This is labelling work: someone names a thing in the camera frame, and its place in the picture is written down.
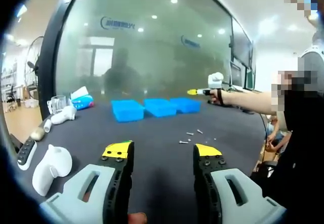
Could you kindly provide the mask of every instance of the wall logo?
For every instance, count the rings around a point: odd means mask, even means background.
[[[200,49],[200,44],[185,38],[184,35],[181,36],[181,42],[186,47]]]
[[[103,29],[124,29],[124,28],[133,28],[135,29],[134,23],[129,23],[125,21],[117,21],[108,17],[102,17],[100,19],[100,25]]]

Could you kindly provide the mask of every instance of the wooden floor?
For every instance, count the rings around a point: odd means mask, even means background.
[[[4,113],[9,133],[24,143],[33,130],[42,122],[39,107],[25,108],[22,104],[16,110]]]

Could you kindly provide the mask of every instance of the glass partition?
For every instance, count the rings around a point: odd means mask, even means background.
[[[186,96],[229,82],[231,16],[213,0],[76,0],[63,28],[56,94],[95,100]]]

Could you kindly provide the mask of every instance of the black table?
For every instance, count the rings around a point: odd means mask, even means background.
[[[64,183],[83,167],[95,164],[106,146],[133,140],[135,159],[129,213],[145,212],[154,224],[196,223],[193,144],[216,147],[230,167],[250,175],[264,135],[259,114],[245,114],[236,108],[202,103],[201,111],[196,114],[155,118],[147,113],[144,120],[117,123],[110,105],[97,104],[78,111],[74,121],[53,125],[51,132],[38,143],[30,168],[21,171],[17,167],[18,180],[37,202],[43,202],[62,192]],[[188,145],[179,144],[188,138],[191,139]],[[68,149],[73,167],[67,177],[55,179],[47,196],[42,197],[33,189],[31,181],[48,144]]]

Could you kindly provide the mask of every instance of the ceiling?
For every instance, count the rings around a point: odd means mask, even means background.
[[[300,53],[311,43],[315,29],[304,17],[304,11],[297,10],[297,4],[285,0],[219,0],[238,20],[257,48],[270,50],[291,50]],[[28,11],[18,23],[16,19],[8,33],[15,39],[31,43],[43,35],[58,0],[28,0]],[[276,18],[277,30],[269,35],[259,34],[259,24],[269,18]],[[288,31],[291,25],[296,31]]]

